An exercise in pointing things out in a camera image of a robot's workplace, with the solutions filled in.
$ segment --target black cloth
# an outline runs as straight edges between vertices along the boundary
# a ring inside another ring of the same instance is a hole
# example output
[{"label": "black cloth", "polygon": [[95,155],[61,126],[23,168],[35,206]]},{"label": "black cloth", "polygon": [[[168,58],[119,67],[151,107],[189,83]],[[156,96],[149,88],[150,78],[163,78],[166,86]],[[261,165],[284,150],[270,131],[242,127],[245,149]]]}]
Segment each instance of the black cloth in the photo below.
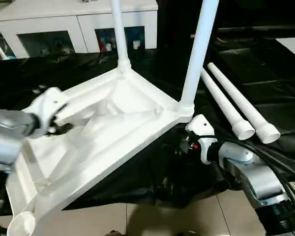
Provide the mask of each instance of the black cloth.
[{"label": "black cloth", "polygon": [[[180,48],[129,52],[132,68],[176,100],[180,100],[191,45]],[[75,54],[0,61],[0,109],[22,109],[42,86],[68,89],[117,66],[115,52]],[[206,63],[212,61],[230,78],[281,138],[262,145],[271,162],[295,179],[295,55],[275,40],[211,44]],[[234,137],[231,126],[200,80],[195,115],[204,114],[217,135]],[[178,124],[119,167],[66,209],[116,202],[184,207],[230,186],[216,165],[203,165],[199,153],[179,155],[177,143],[185,135]]]}]

